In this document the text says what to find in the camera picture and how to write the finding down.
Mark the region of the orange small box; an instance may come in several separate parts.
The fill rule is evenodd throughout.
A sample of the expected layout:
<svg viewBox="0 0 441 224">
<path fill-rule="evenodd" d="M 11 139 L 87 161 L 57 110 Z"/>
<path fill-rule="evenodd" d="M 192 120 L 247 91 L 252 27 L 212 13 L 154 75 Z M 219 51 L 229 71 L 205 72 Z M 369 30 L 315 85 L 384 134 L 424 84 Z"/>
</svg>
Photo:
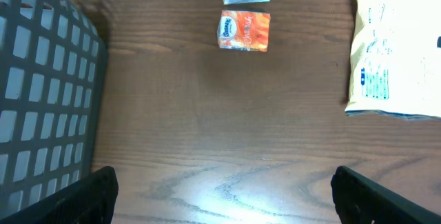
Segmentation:
<svg viewBox="0 0 441 224">
<path fill-rule="evenodd" d="M 271 16 L 265 12 L 223 10 L 217 29 L 223 49 L 266 52 Z"/>
</svg>

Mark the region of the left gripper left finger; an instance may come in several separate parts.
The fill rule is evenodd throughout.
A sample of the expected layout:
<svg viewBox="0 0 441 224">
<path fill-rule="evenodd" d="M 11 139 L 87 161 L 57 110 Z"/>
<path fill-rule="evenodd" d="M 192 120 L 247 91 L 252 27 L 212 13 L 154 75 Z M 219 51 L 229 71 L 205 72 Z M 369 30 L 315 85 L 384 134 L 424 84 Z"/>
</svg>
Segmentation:
<svg viewBox="0 0 441 224">
<path fill-rule="evenodd" d="M 1 220 L 2 224 L 110 224 L 119 192 L 116 172 L 106 166 L 42 201 Z"/>
</svg>

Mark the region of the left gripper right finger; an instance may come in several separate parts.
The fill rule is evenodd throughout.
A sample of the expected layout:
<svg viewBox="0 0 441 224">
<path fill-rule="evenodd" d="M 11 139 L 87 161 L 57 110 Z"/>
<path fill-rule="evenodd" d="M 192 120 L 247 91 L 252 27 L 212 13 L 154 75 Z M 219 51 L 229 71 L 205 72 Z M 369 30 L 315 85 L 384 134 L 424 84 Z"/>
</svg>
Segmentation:
<svg viewBox="0 0 441 224">
<path fill-rule="evenodd" d="M 337 168 L 331 188 L 342 224 L 440 224 L 440 215 L 345 166 Z"/>
</svg>

